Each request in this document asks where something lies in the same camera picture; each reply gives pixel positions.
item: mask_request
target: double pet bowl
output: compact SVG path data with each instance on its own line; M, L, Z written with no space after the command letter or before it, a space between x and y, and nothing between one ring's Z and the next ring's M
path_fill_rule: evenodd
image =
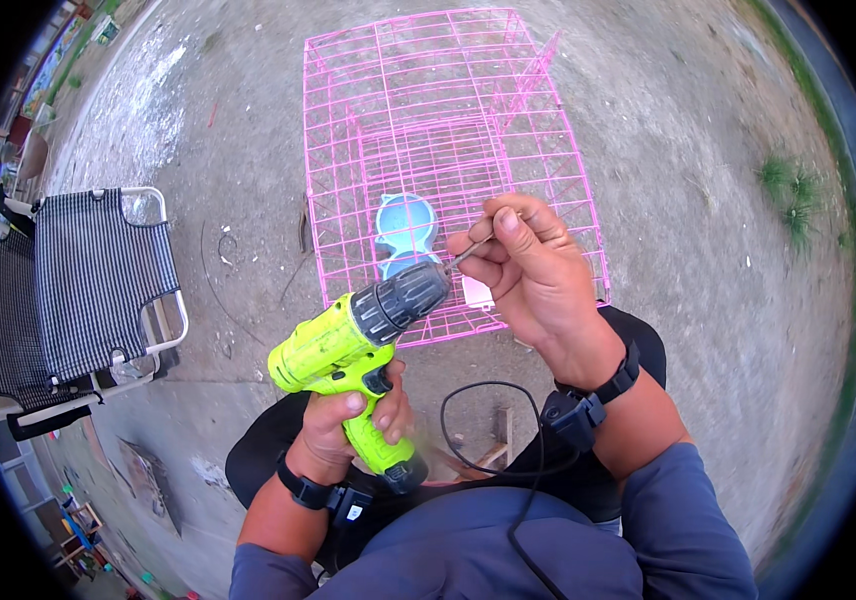
M376 244L385 247L391 257L379 263L382 279L419 262L441 259L431 252L437 237L434 208L416 194L383 194L381 207L375 216Z

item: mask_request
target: black wristband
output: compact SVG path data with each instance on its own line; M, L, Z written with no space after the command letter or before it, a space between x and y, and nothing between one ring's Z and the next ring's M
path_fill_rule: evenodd
M627 345L625 360L621 361L621 364L618 365L618 370L615 371L614 375L612 375L610 379L602 383L597 390L594 390L594 395L598 397L598 400L602 404L607 404L608 402L613 401L615 398L631 389L634 382L638 380L638 361L640 358L641 353L638 350L638 345L634 340L631 340L631 343ZM564 383L558 383L557 379L554 380L554 387L565 394L568 392L574 392L577 396L582 398L588 398L592 393L590 390L582 390Z
M278 455L278 479L291 492L294 501L310 508L313 511L319 511L327 508L328 500L331 497L331 492L335 486L322 486L314 483L307 477L298 477L288 468L288 463L285 457L288 456L288 450L285 450Z

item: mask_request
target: pink wire cage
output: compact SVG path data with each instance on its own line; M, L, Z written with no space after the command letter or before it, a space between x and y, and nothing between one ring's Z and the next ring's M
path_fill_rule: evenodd
M469 8L305 41L308 208L325 306L384 276L392 258L382 235L410 234L415 259L448 260L448 235L507 191L542 198L564 219L594 269L599 306L608 304L588 180L547 73L559 34L539 49L513 8ZM410 226L378 231L383 197L398 194ZM410 223L421 201L433 213L430 247L415 243L425 224ZM455 270L451 296L398 346L507 327L496 310L468 306L462 283Z

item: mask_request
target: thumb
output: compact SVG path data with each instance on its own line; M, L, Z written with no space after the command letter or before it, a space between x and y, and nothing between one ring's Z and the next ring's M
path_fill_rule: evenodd
M494 215L494 233L507 253L535 280L549 277L554 252L541 244L526 222L518 218L511 206L502 206Z
M313 411L313 425L319 431L331 431L341 426L342 421L362 414L366 406L367 400L359 391L323 395L317 400L317 411Z

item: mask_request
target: cordless drill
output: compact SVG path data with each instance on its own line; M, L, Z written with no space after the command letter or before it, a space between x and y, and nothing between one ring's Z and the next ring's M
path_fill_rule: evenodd
M398 336L426 317L451 292L450 273L419 262L398 274L349 292L323 313L299 324L267 357L267 369L286 392L311 390L324 396L357 391L367 397L362 414L346 420L351 446L396 494L407 494L428 476L428 466L407 438L389 445L371 413L391 390L385 365Z

